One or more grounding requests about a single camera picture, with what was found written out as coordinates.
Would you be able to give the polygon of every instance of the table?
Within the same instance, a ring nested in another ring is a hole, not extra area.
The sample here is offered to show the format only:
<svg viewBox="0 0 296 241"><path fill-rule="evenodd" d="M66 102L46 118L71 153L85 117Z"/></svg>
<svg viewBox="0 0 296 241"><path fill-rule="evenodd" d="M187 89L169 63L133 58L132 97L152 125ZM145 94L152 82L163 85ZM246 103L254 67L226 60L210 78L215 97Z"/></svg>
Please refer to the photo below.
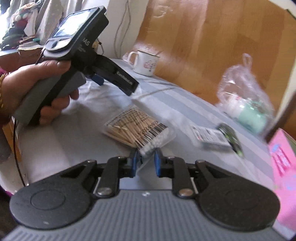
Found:
<svg viewBox="0 0 296 241"><path fill-rule="evenodd" d="M116 112L135 104L142 110L174 128L176 138L162 148L166 156L182 157L187 163L206 160L228 171L273 188L273 172L267 145L248 130L229 119L215 106L203 101L182 88L158 77L136 74L121 60L113 60L139 81L135 94L128 97L116 86L106 82L98 86L92 81L80 87L80 98L71 101L50 126L21 127L18 130L22 163L29 182L35 182L87 159L107 162L114 156L128 155L130 148L102 133L103 125ZM196 148L190 125L209 128L225 122L236 131L245 154L240 159L234 152L221 153ZM7 180L0 179L7 186ZM133 179L124 178L120 188L170 189L171 180L157 178L153 161L137 172ZM286 237L293 232L280 227Z"/></svg>

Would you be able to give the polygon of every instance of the pink box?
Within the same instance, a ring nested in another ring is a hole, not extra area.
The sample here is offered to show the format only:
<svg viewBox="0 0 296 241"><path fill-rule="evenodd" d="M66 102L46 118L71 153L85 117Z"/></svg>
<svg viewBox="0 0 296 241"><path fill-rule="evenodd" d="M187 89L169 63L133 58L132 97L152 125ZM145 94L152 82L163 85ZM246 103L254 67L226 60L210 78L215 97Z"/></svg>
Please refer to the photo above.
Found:
<svg viewBox="0 0 296 241"><path fill-rule="evenodd" d="M278 221L296 231L296 141L278 129L269 142L275 190L281 209Z"/></svg>

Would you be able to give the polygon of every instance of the mug rim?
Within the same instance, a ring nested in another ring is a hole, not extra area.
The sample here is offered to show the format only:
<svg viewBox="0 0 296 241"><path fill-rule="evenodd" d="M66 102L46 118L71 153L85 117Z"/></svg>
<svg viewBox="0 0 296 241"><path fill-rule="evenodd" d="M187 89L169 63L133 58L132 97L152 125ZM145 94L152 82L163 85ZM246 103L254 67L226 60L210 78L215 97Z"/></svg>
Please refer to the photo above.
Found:
<svg viewBox="0 0 296 241"><path fill-rule="evenodd" d="M138 50L139 52L142 52L142 53L146 53L146 54L149 54L149 55L152 55L152 56L155 56L155 57L159 57L160 58L160 56L157 56L157 55L155 55L155 54L151 54L151 53L147 53L147 52L144 52L144 51L142 51L142 50Z"/></svg>

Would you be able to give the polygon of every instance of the hand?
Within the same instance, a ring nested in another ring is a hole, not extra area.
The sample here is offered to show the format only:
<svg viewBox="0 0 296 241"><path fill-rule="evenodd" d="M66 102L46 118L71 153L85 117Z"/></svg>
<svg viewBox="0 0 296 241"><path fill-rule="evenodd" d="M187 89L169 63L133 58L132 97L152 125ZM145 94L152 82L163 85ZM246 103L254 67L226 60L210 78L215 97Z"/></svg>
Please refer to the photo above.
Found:
<svg viewBox="0 0 296 241"><path fill-rule="evenodd" d="M6 76L2 82L2 100L4 104L3 114L12 115L20 105L22 99L34 84L42 79L55 75L61 75L69 70L70 61L44 61L37 65L27 65L19 68ZM48 125L53 119L58 117L63 109L70 103L70 97L77 100L79 97L78 90L75 90L70 96L56 98L52 101L51 106L44 106L40 111L40 124Z"/></svg>

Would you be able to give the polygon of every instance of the white wall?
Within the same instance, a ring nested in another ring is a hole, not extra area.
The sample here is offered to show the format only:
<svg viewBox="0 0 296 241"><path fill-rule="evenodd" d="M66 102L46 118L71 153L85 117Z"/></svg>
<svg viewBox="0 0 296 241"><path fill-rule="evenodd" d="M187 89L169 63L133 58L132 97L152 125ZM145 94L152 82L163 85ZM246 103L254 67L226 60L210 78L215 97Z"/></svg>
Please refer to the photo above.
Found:
<svg viewBox="0 0 296 241"><path fill-rule="evenodd" d="M270 1L280 6L283 9L289 9L291 13L294 16L296 16L296 5L291 0L270 0ZM296 91L296 61L294 63L293 70L291 71L290 80L286 88L284 97L281 101L281 106L279 108L279 112L276 117L277 119L282 115L294 91Z"/></svg>
<svg viewBox="0 0 296 241"><path fill-rule="evenodd" d="M126 1L127 0L84 0L82 4L82 9L88 9L101 5L105 6L105 8L107 9L106 17L109 20L109 24L102 32L99 39L102 42L105 50L104 55L109 58L116 58L113 47L114 38L116 30L125 11ZM119 54L120 57L132 48L135 40L137 39L146 12L148 0L129 0L129 4L131 10L131 25L126 34L126 37L124 38L124 42L122 44L122 53ZM126 13L123 24L118 32L118 38L116 42L117 49L119 49L120 42L122 41L124 32L127 28L127 24L128 13Z"/></svg>

